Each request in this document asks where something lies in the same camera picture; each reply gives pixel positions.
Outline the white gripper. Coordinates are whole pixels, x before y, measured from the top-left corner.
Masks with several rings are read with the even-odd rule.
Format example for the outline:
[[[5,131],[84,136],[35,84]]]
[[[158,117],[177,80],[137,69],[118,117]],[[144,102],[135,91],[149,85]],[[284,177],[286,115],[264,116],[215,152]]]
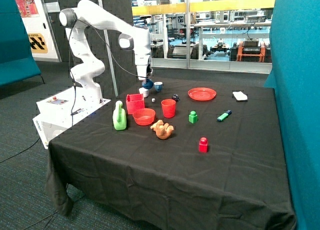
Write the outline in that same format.
[[[140,81],[143,81],[153,75],[150,56],[136,56],[135,65],[137,76]]]

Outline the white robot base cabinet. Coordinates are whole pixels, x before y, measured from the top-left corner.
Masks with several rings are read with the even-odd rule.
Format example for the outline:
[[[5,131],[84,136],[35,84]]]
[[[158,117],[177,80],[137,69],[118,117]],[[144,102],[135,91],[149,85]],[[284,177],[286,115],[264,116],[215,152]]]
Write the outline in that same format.
[[[45,149],[49,142],[82,121],[111,100],[101,96],[93,98],[83,87],[70,87],[36,103],[39,115],[33,123]],[[72,112],[84,109],[71,115]]]

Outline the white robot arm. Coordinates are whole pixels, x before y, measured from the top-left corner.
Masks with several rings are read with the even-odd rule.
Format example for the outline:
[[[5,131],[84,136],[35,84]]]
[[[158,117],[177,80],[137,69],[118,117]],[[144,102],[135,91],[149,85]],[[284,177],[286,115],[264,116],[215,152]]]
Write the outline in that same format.
[[[130,25],[90,0],[81,0],[75,8],[63,9],[59,13],[59,20],[65,27],[73,55],[82,60],[81,64],[70,70],[70,74],[82,86],[86,103],[102,102],[101,87],[93,78],[105,71],[104,63],[94,56],[89,47],[85,35],[87,27],[120,32],[120,47],[134,51],[138,79],[143,81],[152,75],[151,36],[147,27]]]

